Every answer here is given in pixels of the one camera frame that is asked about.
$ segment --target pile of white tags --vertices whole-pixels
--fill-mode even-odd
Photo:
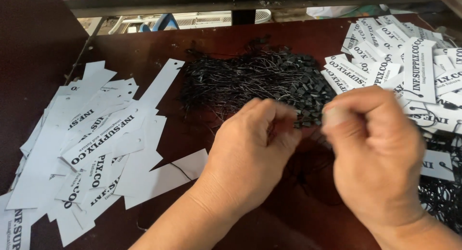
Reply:
[[[383,16],[352,23],[341,51],[352,61],[345,54],[327,57],[321,71],[337,94],[378,85],[394,91],[427,137],[436,130],[462,134],[462,48],[439,33]],[[421,174],[454,181],[450,154],[427,150]]]
[[[168,60],[139,100],[135,80],[110,81],[116,72],[104,61],[59,87],[20,148],[12,191],[0,196],[0,249],[29,249],[31,225],[45,214],[66,246],[121,196],[129,209],[199,177],[205,149],[150,171],[167,121],[156,106],[183,64]]]

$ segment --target dark wooden table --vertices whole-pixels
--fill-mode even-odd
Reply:
[[[417,15],[397,17],[402,22],[428,29]],[[184,52],[193,42],[199,51],[226,57],[225,54],[243,52],[250,40],[269,34],[271,45],[282,44],[292,47],[293,52],[309,53],[322,69],[325,57],[340,53],[351,20],[355,19],[97,36],[91,44],[93,49],[84,53],[83,62],[104,59],[107,69],[118,72],[116,78],[134,77],[140,86],[135,95],[138,99],[169,58],[193,59]],[[197,121],[206,113],[198,112],[184,119],[181,104],[176,100],[182,81],[180,73],[158,105],[159,115],[167,117],[158,147],[164,160],[158,167],[202,148],[208,151],[212,145],[210,130]],[[304,130],[307,139],[291,159],[283,180],[268,200],[243,217],[215,249],[379,249],[372,235],[342,204],[334,187],[332,165],[325,165],[333,162],[333,155],[313,141],[313,132],[316,130]],[[128,211],[121,198],[96,219],[95,228],[66,248],[127,249],[143,234],[138,225],[148,227],[152,224],[192,184],[185,184]],[[47,217],[41,218],[32,227],[31,249],[60,248],[57,224],[55,221],[49,223]]]

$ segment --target hand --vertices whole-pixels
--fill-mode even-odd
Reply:
[[[212,214],[238,218],[262,204],[301,139],[296,118],[295,110],[274,100],[248,102],[218,130],[190,196]]]
[[[323,112],[322,131],[336,156],[335,186],[356,217],[371,232],[421,219],[424,143],[394,94],[378,86],[354,89]]]

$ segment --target left hand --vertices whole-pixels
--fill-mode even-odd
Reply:
[[[280,181],[301,139],[293,108],[253,99],[218,130],[205,169],[188,191],[212,215],[241,217],[258,207]],[[272,136],[268,129],[273,125]]]

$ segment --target blue object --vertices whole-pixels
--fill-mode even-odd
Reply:
[[[146,23],[143,23],[140,26],[140,32],[154,32],[154,31],[162,31],[167,26],[170,26],[175,29],[180,29],[178,23],[176,23],[175,17],[172,14],[162,14],[154,24],[152,29],[149,29],[149,26]]]

